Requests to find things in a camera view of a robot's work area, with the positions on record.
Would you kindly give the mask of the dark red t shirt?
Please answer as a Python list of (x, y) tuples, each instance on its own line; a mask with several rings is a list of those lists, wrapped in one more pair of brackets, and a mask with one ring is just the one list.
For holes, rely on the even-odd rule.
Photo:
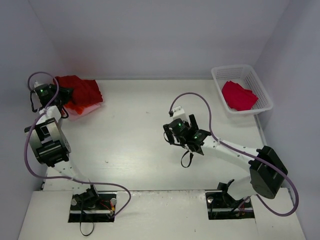
[(81, 79), (76, 75), (56, 76), (60, 87), (72, 89), (69, 102), (77, 106), (94, 105), (103, 102), (103, 96), (95, 80)]

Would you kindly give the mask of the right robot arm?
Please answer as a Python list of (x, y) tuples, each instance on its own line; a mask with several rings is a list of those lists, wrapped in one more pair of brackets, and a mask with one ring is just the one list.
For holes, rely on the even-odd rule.
[(209, 131), (200, 129), (192, 114), (189, 120), (176, 117), (169, 124), (164, 124), (163, 130), (170, 145), (186, 149), (191, 156), (216, 157), (248, 173), (240, 180), (231, 179), (218, 184), (221, 200), (227, 206), (252, 195), (274, 199), (288, 174), (271, 147), (254, 149), (218, 140)]

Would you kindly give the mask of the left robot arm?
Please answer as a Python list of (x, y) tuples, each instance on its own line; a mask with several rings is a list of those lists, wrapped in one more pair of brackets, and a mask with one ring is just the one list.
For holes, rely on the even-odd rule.
[(54, 169), (60, 177), (76, 182), (72, 187), (76, 204), (82, 202), (87, 209), (94, 210), (100, 204), (98, 191), (70, 160), (71, 146), (61, 129), (62, 119), (69, 116), (64, 111), (63, 100), (70, 92), (70, 89), (60, 89), (54, 84), (34, 84), (30, 93), (37, 95), (41, 107), (36, 110), (39, 116), (35, 123), (24, 129), (26, 145), (31, 147), (41, 165)]

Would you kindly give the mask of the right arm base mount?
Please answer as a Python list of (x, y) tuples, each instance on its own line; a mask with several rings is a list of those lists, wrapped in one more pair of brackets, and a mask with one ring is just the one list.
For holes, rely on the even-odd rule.
[(228, 183), (220, 182), (216, 190), (205, 193), (207, 214), (209, 220), (242, 220), (254, 219), (255, 214), (250, 199), (234, 200), (228, 193), (229, 186), (235, 180)]

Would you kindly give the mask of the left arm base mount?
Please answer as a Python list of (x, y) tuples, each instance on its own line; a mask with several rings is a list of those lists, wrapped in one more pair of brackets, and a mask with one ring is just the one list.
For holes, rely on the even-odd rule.
[(72, 199), (68, 223), (79, 225), (80, 234), (87, 238), (95, 230), (97, 223), (113, 223), (117, 205), (115, 192), (102, 192), (93, 203), (76, 203)]

